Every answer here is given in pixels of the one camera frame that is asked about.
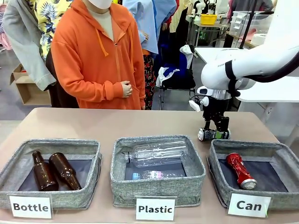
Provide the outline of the person's right hand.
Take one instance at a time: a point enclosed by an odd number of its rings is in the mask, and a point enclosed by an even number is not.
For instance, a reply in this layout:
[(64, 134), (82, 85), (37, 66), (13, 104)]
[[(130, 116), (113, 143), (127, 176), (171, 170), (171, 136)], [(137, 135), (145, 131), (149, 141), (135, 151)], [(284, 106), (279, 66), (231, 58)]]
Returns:
[(132, 94), (132, 86), (129, 81), (122, 81), (121, 82), (122, 90), (123, 90), (123, 98), (128, 98)]

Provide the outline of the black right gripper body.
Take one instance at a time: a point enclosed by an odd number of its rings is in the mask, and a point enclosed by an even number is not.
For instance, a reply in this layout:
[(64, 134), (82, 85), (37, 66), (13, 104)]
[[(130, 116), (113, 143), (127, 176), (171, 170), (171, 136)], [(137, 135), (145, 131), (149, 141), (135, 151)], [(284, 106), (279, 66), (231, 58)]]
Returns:
[(229, 99), (215, 99), (212, 97), (208, 98), (208, 105), (203, 106), (203, 118), (205, 121), (214, 121), (218, 123), (224, 119), (229, 119), (224, 115), (224, 112), (228, 109)]

